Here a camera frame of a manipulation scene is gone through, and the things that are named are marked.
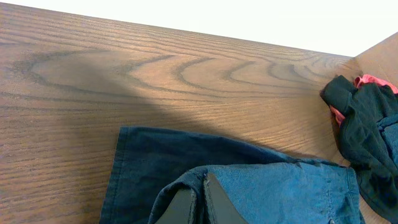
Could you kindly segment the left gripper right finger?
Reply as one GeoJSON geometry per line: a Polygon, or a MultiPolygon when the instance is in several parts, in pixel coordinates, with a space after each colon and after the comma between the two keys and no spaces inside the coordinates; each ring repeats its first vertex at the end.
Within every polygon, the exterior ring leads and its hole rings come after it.
{"type": "Polygon", "coordinates": [[[211,224],[248,224],[232,204],[213,173],[207,173],[203,183],[206,213],[211,224]]]}

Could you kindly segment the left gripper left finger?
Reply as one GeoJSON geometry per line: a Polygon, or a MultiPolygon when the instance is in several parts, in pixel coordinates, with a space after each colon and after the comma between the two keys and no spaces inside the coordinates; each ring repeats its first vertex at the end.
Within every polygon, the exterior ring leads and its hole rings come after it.
{"type": "Polygon", "coordinates": [[[179,189],[156,224],[194,224],[196,202],[192,189],[179,189]]]}

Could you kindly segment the blue denim shorts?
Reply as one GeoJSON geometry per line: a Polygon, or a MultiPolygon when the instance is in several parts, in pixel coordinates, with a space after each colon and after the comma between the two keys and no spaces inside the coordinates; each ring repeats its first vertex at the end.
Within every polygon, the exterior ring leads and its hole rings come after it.
{"type": "Polygon", "coordinates": [[[122,127],[101,223],[363,223],[353,169],[221,136],[122,127]]]}

